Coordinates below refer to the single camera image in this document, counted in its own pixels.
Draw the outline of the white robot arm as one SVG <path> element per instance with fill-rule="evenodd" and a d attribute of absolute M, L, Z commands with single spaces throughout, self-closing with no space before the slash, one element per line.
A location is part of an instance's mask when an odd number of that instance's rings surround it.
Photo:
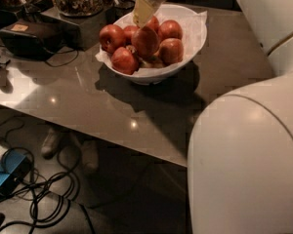
<path fill-rule="evenodd" d="M 293 0 L 236 0 L 272 79 L 200 114 L 188 144 L 192 234 L 293 234 Z"/>

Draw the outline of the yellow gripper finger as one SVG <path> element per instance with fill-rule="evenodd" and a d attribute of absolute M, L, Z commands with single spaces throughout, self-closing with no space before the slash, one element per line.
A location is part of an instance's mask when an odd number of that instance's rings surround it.
<path fill-rule="evenodd" d="M 159 7 L 160 3 L 155 0 L 136 0 L 132 12 L 133 23 L 138 27 L 144 27 Z"/>

